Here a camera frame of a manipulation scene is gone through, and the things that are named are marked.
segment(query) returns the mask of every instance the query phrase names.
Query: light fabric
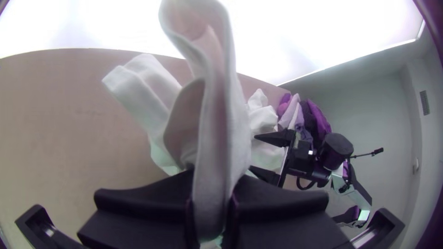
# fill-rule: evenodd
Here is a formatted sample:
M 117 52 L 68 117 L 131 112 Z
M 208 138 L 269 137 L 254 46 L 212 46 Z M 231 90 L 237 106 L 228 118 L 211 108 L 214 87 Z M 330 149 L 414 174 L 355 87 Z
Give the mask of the light fabric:
M 237 79 L 231 24 L 226 9 L 215 0 L 163 0 L 159 20 L 196 79 L 178 97 L 182 103 L 193 98 L 196 103 L 174 105 L 164 140 L 172 157 L 180 157 L 177 163 L 187 166 L 193 163 L 187 161 L 192 157 L 176 154 L 181 151 L 171 151 L 168 145 L 193 144 L 178 137 L 198 134 L 194 138 L 194 220 L 199 239 L 210 240 L 222 232 L 233 188 L 251 163 L 251 130 Z M 191 113 L 199 115 L 189 117 Z M 186 126 L 178 130 L 177 122 L 184 119 Z
M 148 132 L 151 155 L 160 155 L 156 164 L 194 168 L 196 231 L 201 241 L 211 240 L 222 233 L 233 188 L 251 164 L 249 115 L 231 26 L 215 0 L 163 0 L 159 19 L 194 80 L 180 89 L 161 65 L 144 63 L 148 55 L 141 55 L 103 82 Z
M 151 54 L 117 66 L 103 78 L 113 96 L 149 134 L 151 158 L 168 175 L 180 170 L 166 150 L 163 134 L 181 86 Z
M 290 127 L 290 125 L 295 125 L 295 119 L 297 118 L 297 106 L 299 106 L 299 102 L 300 102 L 300 96 L 299 94 L 295 94 L 290 103 L 289 106 L 287 107 L 285 113 L 282 115 L 280 121 L 278 121 L 278 125 L 285 129 Z
M 268 105 L 268 98 L 258 89 L 248 100 L 250 128 L 252 131 L 252 165 L 267 170 L 281 167 L 284 158 L 284 148 L 254 139 L 255 135 L 277 131 L 277 114 Z

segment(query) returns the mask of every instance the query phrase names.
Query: white fabric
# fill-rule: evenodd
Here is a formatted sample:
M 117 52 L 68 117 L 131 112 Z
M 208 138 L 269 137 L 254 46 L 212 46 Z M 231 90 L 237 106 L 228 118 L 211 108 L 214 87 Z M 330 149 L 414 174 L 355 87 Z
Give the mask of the white fabric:
M 254 139 L 255 135 L 277 131 L 277 114 L 274 108 L 268 105 L 268 98 L 261 89 L 257 89 L 249 98 L 247 109 L 250 121 L 249 127 L 252 131 L 252 165 L 267 170 L 280 168 L 283 163 L 284 148 Z
M 160 168 L 174 175 L 194 167 L 196 229 L 210 240 L 222 232 L 233 188 L 249 165 L 280 167 L 284 150 L 253 139 L 276 131 L 277 115 L 260 89 L 245 104 L 229 19 L 217 1 L 163 0 L 159 19 L 194 80 L 182 88 L 152 55 L 142 54 L 103 82 L 149 134 Z
M 233 188 L 251 163 L 251 130 L 235 69 L 231 26 L 227 11 L 215 0 L 163 0 L 159 19 L 196 78 L 180 92 L 164 138 L 172 157 L 180 158 L 179 164 L 195 165 L 195 225 L 198 237 L 209 240 L 222 232 Z M 192 134 L 187 138 L 197 141 L 196 158 L 183 157 L 175 146 L 193 146 L 194 142 L 178 136 L 187 132 Z
M 177 80 L 153 55 L 141 54 L 117 66 L 102 81 L 149 134 L 155 164 L 168 175 L 177 174 L 177 163 L 163 142 L 172 105 L 181 89 Z

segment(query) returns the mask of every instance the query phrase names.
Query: purple fabric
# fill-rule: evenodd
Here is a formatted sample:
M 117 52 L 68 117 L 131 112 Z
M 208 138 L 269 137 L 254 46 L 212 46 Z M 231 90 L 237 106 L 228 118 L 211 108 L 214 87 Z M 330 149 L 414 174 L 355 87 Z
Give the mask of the purple fabric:
M 291 98 L 292 98 L 291 94 L 284 94 L 283 97 L 280 100 L 280 105 L 283 104 L 283 103 L 289 103 Z
M 317 120 L 318 138 L 320 140 L 324 140 L 324 136 L 332 132 L 331 125 L 326 120 L 323 112 L 320 110 L 320 108 L 318 108 L 316 104 L 314 104 L 314 102 L 312 102 L 310 99 L 308 99 L 306 102 L 311 109 L 311 113 Z
M 283 114 L 285 113 L 285 111 L 287 110 L 287 107 L 289 106 L 289 103 L 283 103 L 280 104 L 277 108 L 277 115 L 278 118 L 281 118 L 283 116 Z
M 289 106 L 289 103 L 291 102 L 292 95 L 291 94 L 284 94 L 283 97 L 280 100 L 280 104 L 277 108 L 277 116 L 278 119 L 280 119 L 285 111 L 287 110 L 287 107 Z

